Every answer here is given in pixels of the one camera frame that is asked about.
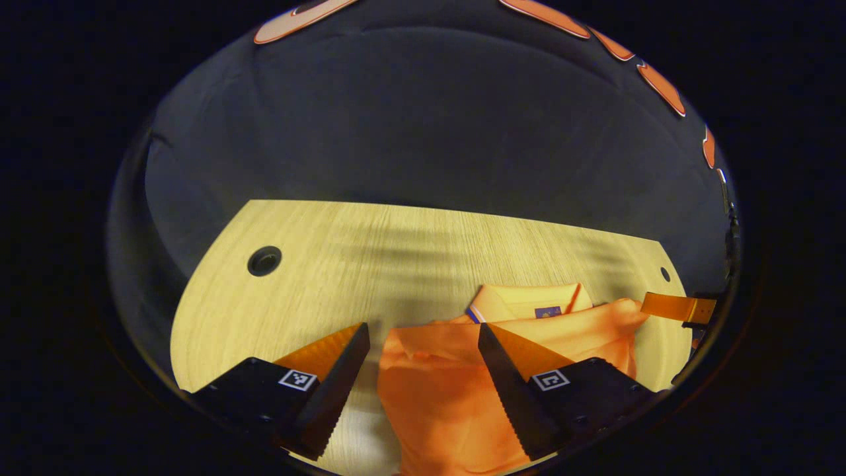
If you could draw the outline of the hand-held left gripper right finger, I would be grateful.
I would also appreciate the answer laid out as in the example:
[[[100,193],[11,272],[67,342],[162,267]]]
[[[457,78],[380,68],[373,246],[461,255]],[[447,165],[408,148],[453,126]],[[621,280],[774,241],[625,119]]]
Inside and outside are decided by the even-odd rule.
[[[531,461],[579,452],[641,416],[659,398],[602,358],[575,362],[490,323],[481,325],[477,344]]]

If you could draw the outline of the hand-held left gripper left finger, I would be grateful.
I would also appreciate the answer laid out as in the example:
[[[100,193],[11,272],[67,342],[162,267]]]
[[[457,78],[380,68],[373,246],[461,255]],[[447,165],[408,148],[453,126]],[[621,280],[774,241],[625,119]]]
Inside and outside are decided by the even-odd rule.
[[[250,356],[192,392],[192,400],[260,445],[317,460],[369,349],[369,327],[356,323],[275,361]]]

